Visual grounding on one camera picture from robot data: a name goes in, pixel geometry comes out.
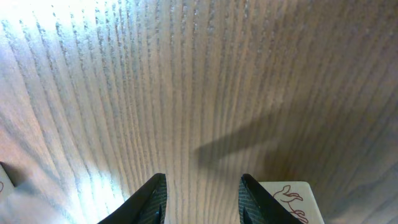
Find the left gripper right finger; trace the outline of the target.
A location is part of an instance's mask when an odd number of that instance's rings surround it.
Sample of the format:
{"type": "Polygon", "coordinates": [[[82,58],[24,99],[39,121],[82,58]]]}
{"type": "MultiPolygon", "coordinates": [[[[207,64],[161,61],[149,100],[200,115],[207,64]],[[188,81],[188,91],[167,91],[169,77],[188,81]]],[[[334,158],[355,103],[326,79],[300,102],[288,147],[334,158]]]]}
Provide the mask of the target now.
{"type": "Polygon", "coordinates": [[[238,207],[240,224],[302,224],[250,174],[240,178],[238,207]]]}

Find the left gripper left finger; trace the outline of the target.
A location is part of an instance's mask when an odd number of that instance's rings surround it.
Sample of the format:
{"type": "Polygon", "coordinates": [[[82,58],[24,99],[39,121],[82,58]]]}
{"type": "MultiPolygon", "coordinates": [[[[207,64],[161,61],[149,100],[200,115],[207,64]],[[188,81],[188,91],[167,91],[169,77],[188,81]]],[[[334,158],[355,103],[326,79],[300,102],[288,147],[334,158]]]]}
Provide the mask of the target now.
{"type": "Polygon", "coordinates": [[[99,224],[164,224],[166,208],[166,175],[156,173],[99,224]]]}

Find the red letter A block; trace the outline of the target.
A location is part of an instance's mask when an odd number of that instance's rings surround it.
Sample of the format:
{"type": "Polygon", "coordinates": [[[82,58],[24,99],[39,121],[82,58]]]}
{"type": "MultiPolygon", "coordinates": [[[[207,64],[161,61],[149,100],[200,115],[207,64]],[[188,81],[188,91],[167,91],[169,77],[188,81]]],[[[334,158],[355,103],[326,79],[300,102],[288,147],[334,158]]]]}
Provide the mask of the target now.
{"type": "Polygon", "coordinates": [[[324,224],[308,182],[260,182],[260,184],[295,218],[306,224],[324,224]]]}

